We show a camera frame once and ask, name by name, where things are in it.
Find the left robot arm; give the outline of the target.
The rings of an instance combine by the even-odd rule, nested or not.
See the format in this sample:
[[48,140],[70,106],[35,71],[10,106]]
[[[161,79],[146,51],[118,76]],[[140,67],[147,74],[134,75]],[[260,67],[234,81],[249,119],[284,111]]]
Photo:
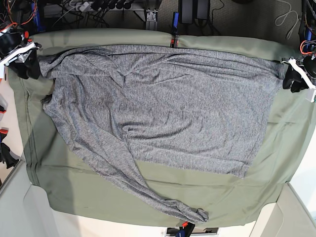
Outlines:
[[314,103],[316,101],[316,2],[314,0],[302,1],[299,37],[300,56],[283,61],[288,64],[283,89],[289,89],[292,93],[306,89],[306,99]]

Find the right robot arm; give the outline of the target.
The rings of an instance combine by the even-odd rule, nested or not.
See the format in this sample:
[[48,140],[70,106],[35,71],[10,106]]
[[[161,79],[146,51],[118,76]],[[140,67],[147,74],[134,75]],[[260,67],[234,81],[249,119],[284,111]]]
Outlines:
[[27,31],[38,12],[36,0],[2,0],[0,2],[0,78],[6,69],[13,70],[22,79],[38,79],[40,66],[37,51],[41,45],[34,42]]

